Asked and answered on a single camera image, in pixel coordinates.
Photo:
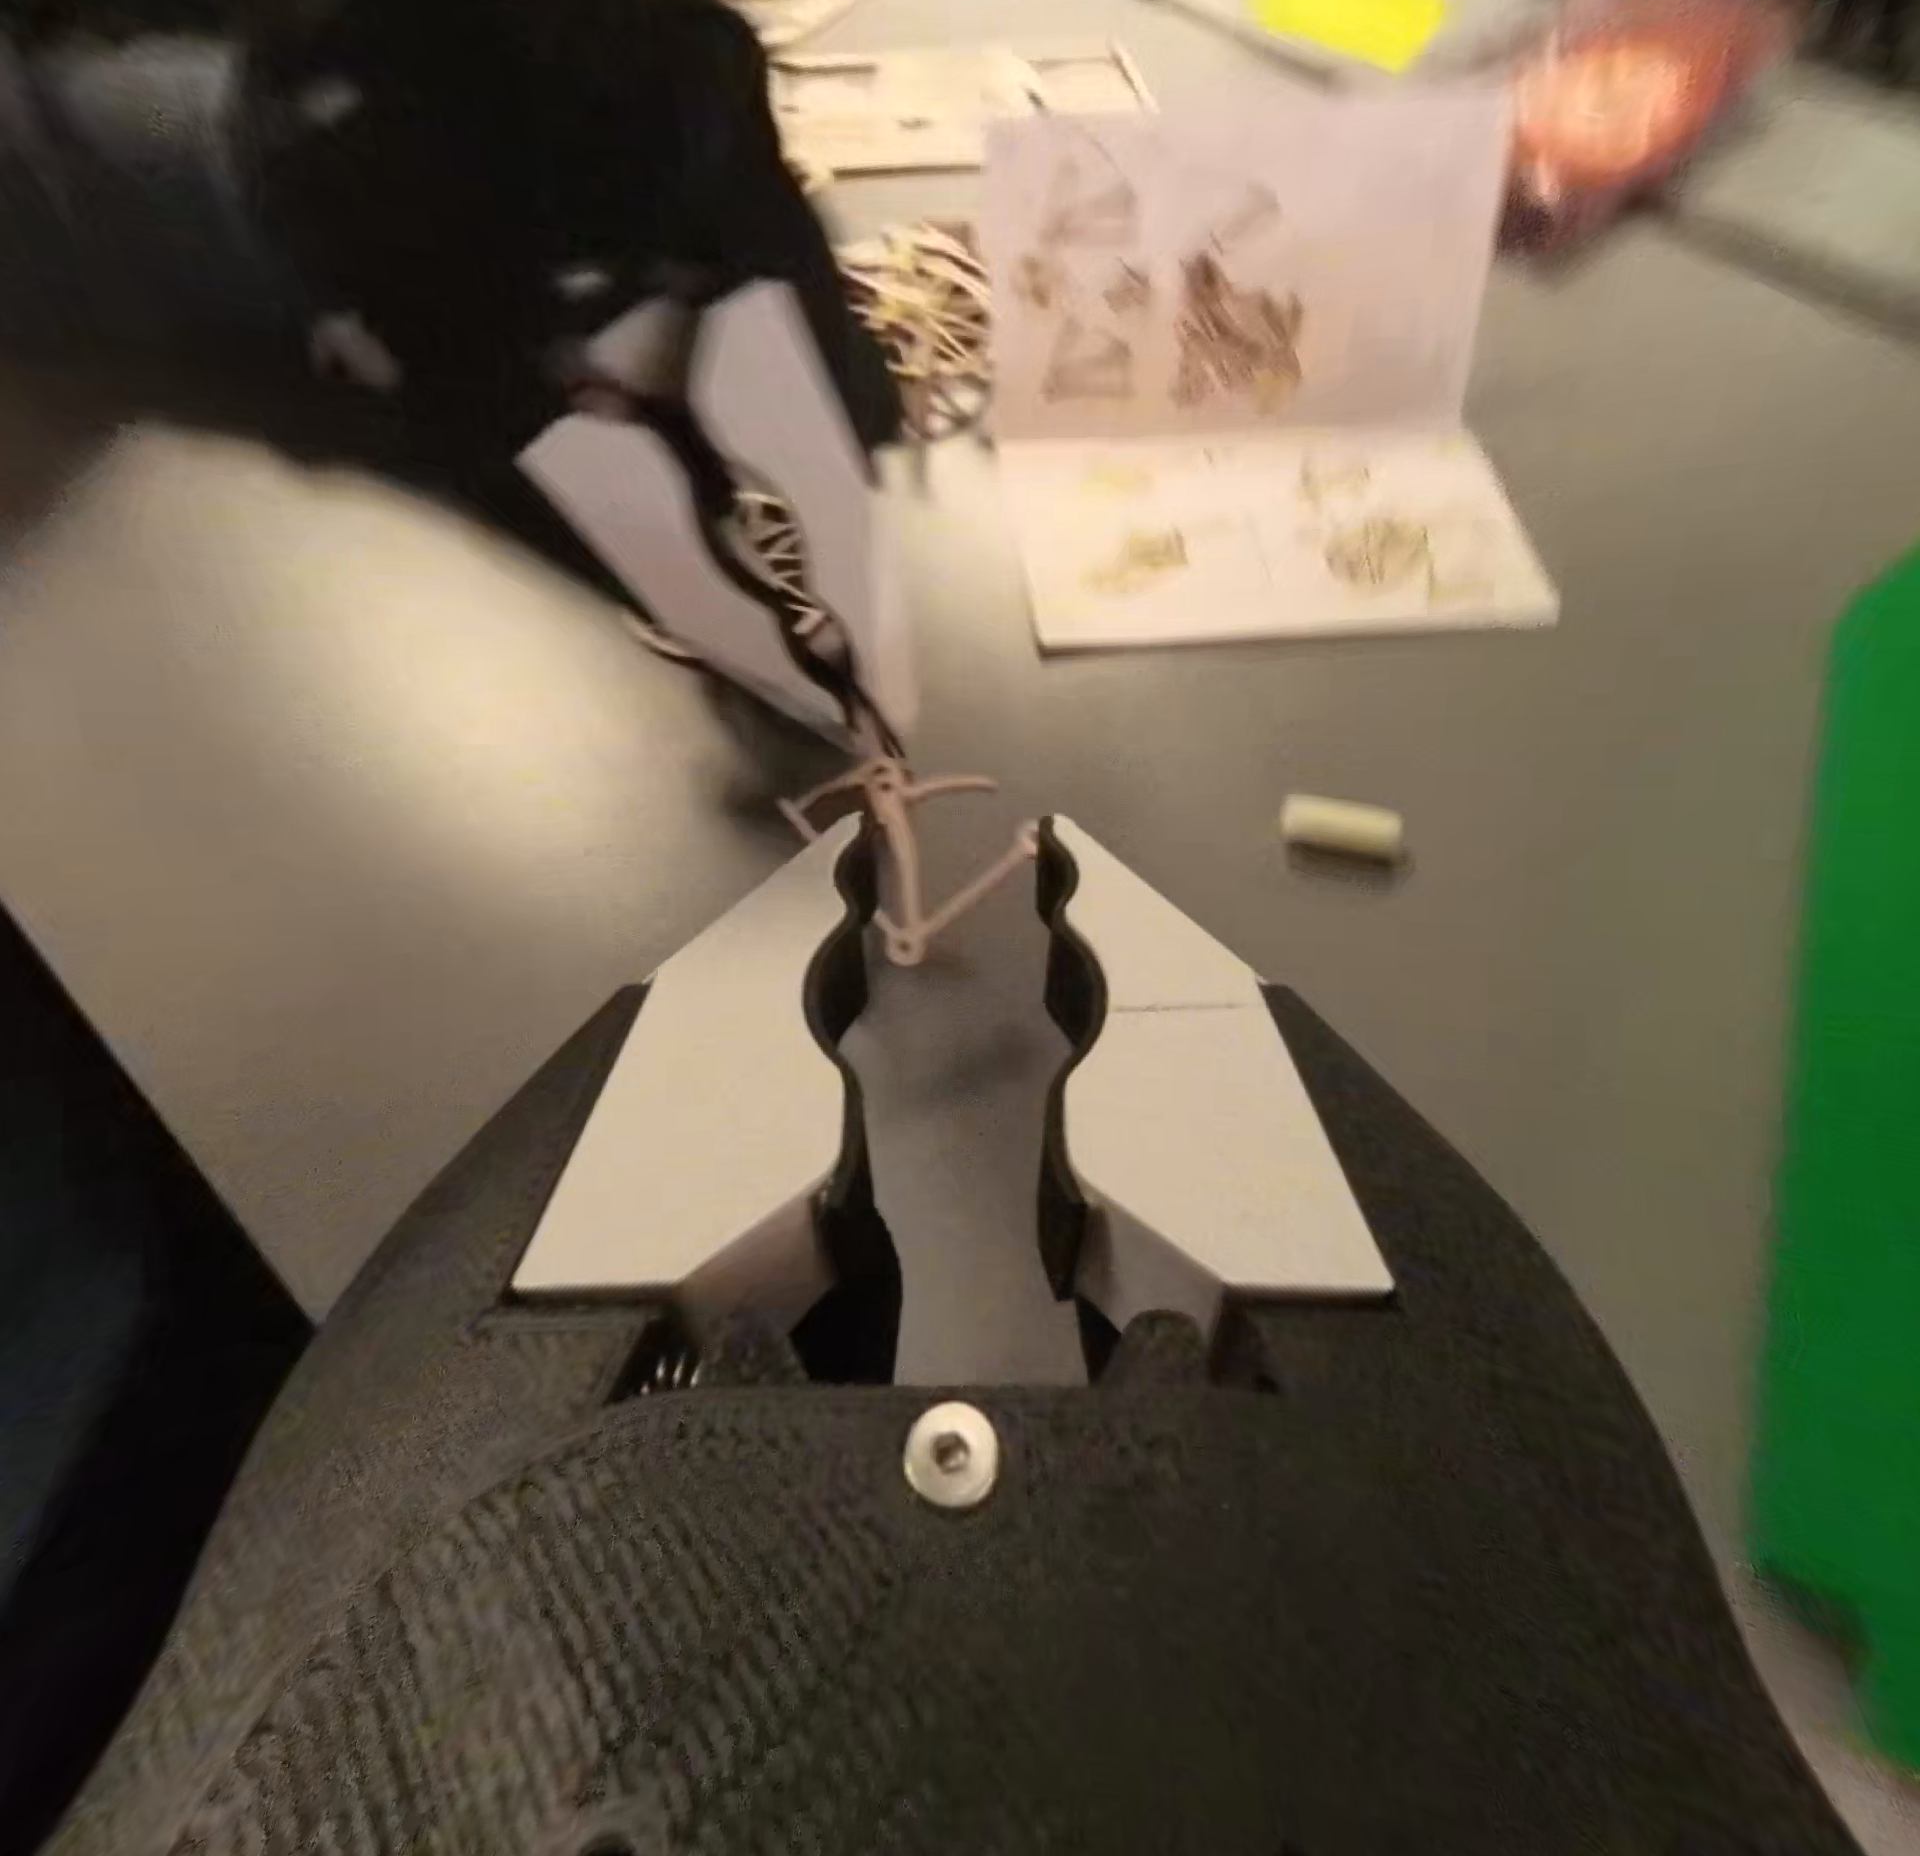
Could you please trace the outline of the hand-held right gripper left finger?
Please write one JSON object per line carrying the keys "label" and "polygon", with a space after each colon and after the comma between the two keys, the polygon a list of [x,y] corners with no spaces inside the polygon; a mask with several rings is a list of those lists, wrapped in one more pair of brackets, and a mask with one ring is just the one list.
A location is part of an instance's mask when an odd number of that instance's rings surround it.
{"label": "hand-held right gripper left finger", "polygon": [[864,818],[833,821],[644,980],[514,1271],[520,1304],[638,1297],[704,1347],[759,1318],[818,1381],[892,1381],[900,1252],[844,1053],[875,856]]}

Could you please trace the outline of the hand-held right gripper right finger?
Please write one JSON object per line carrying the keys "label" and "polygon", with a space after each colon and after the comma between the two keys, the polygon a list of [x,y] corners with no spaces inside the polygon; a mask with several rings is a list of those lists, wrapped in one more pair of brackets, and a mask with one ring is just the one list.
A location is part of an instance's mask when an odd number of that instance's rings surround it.
{"label": "hand-held right gripper right finger", "polygon": [[1037,1195],[1055,1297],[1200,1332],[1246,1300],[1392,1297],[1256,968],[1063,814],[1037,828],[1037,907],[1066,1039]]}

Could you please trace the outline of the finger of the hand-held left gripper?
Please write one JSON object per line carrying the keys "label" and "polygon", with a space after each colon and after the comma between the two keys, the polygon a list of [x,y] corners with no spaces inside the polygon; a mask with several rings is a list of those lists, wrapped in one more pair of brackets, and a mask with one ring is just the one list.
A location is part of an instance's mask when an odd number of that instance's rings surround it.
{"label": "finger of the hand-held left gripper", "polygon": [[908,738],[919,678],[892,523],[792,287],[744,285],[704,312],[696,418],[739,493],[768,489],[799,509],[814,582],[854,638],[858,692]]}
{"label": "finger of the hand-held left gripper", "polygon": [[855,750],[843,716],[782,654],[722,570],[739,489],[696,418],[700,306],[630,306],[559,349],[567,410],[518,467],[690,663]]}

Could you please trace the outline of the thin wooden model part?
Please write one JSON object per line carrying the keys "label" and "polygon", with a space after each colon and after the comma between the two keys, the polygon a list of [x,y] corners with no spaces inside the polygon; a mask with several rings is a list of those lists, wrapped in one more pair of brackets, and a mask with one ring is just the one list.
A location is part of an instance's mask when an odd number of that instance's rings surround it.
{"label": "thin wooden model part", "polygon": [[799,509],[781,495],[744,488],[720,523],[718,544],[727,579],[771,618],[800,678],[849,716],[858,698],[855,646],[814,582]]}

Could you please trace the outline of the wooden model frame part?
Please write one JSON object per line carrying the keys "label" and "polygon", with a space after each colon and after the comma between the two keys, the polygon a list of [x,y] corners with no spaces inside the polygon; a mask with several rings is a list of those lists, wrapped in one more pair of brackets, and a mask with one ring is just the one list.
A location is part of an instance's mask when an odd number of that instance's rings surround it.
{"label": "wooden model frame part", "polygon": [[919,772],[912,763],[870,755],[839,776],[823,780],[799,796],[781,796],[775,808],[804,841],[815,841],[828,807],[849,807],[873,832],[887,861],[888,889],[896,907],[878,903],[873,926],[887,961],[900,969],[918,969],[928,961],[933,944],[954,923],[973,915],[1022,868],[1034,868],[1041,854],[1038,821],[1017,823],[1008,846],[981,865],[970,882],[938,902],[928,899],[918,813],[953,796],[995,796],[996,777],[973,770]]}

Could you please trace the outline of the wooden wheeled model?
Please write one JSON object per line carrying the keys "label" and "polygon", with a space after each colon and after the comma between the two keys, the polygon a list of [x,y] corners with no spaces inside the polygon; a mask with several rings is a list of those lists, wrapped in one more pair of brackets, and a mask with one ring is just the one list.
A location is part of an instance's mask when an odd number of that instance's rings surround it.
{"label": "wooden wheeled model", "polygon": [[970,220],[890,225],[835,249],[855,317],[879,341],[908,436],[947,441],[987,418],[993,285]]}

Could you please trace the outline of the small white wax cylinder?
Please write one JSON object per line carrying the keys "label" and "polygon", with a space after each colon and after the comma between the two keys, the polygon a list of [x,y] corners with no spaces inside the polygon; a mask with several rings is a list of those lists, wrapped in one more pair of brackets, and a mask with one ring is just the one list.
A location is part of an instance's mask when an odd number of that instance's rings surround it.
{"label": "small white wax cylinder", "polygon": [[1290,792],[1284,798],[1278,826],[1284,846],[1300,854],[1375,865],[1398,864],[1406,854],[1403,813],[1351,798]]}

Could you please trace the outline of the white instruction booklet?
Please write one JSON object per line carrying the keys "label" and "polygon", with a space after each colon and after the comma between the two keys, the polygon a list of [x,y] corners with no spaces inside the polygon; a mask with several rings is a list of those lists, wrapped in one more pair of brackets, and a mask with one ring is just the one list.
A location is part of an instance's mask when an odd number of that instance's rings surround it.
{"label": "white instruction booklet", "polygon": [[1546,629],[1467,387],[1495,87],[984,139],[993,446],[1043,654]]}

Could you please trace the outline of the green plastic bin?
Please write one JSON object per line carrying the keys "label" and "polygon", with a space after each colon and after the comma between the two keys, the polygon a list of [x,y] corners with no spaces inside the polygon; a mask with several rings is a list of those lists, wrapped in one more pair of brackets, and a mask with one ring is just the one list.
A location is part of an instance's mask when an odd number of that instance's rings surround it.
{"label": "green plastic bin", "polygon": [[1830,638],[1772,1189],[1749,1551],[1919,1762],[1919,548]]}

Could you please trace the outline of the yellow paper note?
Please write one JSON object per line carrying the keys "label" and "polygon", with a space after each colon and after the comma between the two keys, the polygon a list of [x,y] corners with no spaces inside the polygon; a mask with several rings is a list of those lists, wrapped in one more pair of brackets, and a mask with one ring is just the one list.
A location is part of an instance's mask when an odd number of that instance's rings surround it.
{"label": "yellow paper note", "polygon": [[1309,44],[1342,64],[1406,73],[1443,30],[1453,0],[1239,0],[1266,38]]}

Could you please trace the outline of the red-orange cardboard box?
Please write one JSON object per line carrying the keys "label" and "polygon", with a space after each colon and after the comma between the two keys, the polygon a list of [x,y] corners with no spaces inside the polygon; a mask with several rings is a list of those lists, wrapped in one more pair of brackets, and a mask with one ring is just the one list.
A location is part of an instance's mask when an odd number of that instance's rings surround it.
{"label": "red-orange cardboard box", "polygon": [[1507,80],[1500,252],[1558,259],[1657,201],[1802,23],[1803,0],[1560,0]]}

